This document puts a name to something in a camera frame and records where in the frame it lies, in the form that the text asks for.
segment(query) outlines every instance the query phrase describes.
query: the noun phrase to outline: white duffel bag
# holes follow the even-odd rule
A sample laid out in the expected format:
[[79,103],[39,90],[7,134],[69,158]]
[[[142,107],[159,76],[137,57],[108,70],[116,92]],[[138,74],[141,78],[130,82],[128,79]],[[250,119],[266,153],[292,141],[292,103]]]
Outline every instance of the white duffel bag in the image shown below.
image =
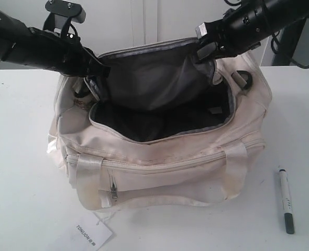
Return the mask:
[[61,76],[48,153],[100,212],[208,206],[241,192],[265,142],[270,88],[249,53],[197,63],[196,39],[99,56],[107,78]]

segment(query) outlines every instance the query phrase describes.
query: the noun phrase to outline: marker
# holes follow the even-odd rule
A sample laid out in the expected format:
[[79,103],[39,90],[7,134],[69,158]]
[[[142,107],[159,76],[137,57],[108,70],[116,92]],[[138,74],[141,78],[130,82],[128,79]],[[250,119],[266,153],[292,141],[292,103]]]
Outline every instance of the marker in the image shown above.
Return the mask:
[[287,179],[287,173],[285,169],[279,171],[280,185],[281,185],[281,196],[282,204],[284,208],[284,218],[286,232],[288,234],[294,234],[294,222],[293,222],[293,212],[292,212],[292,201],[290,195],[289,181]]

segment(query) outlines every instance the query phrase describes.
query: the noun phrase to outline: white table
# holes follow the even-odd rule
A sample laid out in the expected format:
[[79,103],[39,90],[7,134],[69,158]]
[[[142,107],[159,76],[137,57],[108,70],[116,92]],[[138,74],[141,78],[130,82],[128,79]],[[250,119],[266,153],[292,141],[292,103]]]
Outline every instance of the white table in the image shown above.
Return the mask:
[[[116,214],[100,250],[309,250],[309,70],[262,68],[273,91],[268,144],[241,195],[212,208]],[[0,71],[0,250],[44,250],[85,212],[46,155],[58,74]],[[277,166],[288,170],[295,235],[281,212]]]

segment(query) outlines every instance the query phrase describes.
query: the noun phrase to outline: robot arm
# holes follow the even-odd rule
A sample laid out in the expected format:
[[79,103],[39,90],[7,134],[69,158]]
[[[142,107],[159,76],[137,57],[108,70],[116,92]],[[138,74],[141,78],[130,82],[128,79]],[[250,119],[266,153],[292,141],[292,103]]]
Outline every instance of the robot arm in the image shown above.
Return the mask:
[[[29,65],[70,76],[107,76],[109,67],[81,45],[78,34],[68,33],[72,21],[83,22],[79,4],[49,0],[51,12],[44,31],[27,28],[0,12],[0,61]],[[309,0],[242,0],[223,19],[196,29],[200,61],[233,57],[260,45],[260,41],[300,19],[309,17]]]

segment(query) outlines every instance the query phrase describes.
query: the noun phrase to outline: zipper pull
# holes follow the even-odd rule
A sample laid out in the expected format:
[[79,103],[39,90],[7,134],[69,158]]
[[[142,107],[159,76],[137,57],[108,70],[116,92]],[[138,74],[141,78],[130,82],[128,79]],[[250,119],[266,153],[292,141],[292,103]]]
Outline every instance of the zipper pull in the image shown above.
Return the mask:
[[112,193],[113,200],[116,202],[117,199],[118,199],[118,197],[117,197],[117,187],[115,186],[114,183],[112,184],[112,187],[111,187],[111,193]]

